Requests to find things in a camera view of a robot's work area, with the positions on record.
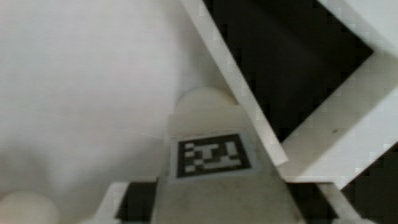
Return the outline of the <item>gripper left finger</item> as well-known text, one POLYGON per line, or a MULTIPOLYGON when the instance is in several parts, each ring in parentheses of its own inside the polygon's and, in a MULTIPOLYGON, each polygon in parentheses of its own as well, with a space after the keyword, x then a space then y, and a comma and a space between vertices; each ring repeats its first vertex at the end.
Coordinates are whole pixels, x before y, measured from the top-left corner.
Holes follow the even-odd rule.
POLYGON ((155 198, 155 181, 114 183, 86 224, 151 224, 155 198))

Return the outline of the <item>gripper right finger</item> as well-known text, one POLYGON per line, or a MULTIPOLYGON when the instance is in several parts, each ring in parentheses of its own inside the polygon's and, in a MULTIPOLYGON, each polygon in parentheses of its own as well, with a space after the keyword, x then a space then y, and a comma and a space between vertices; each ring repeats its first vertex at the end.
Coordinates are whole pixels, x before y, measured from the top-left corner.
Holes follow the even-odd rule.
POLYGON ((288 189, 306 224, 373 224, 331 182, 290 183, 288 189))

